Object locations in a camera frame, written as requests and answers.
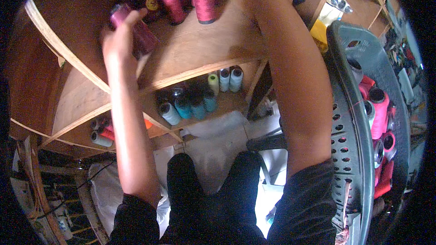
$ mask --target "yellow sticker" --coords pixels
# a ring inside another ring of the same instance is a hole
[[[157,3],[157,0],[147,0],[146,5],[150,11],[155,11],[159,8],[159,4]]]

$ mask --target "hand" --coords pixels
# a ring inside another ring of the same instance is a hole
[[[103,59],[108,77],[121,72],[136,72],[138,62],[134,58],[132,28],[147,14],[147,9],[131,11],[124,22],[113,32],[104,28],[101,32]]]

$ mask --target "black sleeve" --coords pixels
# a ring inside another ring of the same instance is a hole
[[[297,172],[287,182],[268,233],[270,244],[334,244],[333,162]]]
[[[124,194],[123,203],[116,210],[109,245],[157,244],[159,225],[156,209],[136,196]]]

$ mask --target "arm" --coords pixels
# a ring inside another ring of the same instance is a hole
[[[156,208],[161,196],[159,181],[139,103],[135,76],[138,62],[132,56],[132,26],[145,14],[132,11],[115,32],[104,33],[102,46],[112,91],[112,123],[121,187],[124,193]]]
[[[317,46],[289,0],[250,1],[270,52],[288,143],[289,179],[331,158],[330,80]]]

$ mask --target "gray plastic basket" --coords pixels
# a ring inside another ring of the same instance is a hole
[[[327,29],[329,51],[324,57],[330,75],[334,96],[332,125],[332,158],[335,164],[333,199],[337,204],[335,219],[342,222],[344,186],[351,181],[347,214],[361,214],[360,231],[354,232],[348,244],[365,244],[371,223],[374,198],[374,156],[362,95],[354,79],[347,59],[356,60],[363,73],[374,79],[397,106],[395,115],[397,155],[394,157],[394,186],[389,193],[397,194],[398,200],[406,186],[410,127],[406,105],[401,90],[379,40],[362,27],[335,21]]]

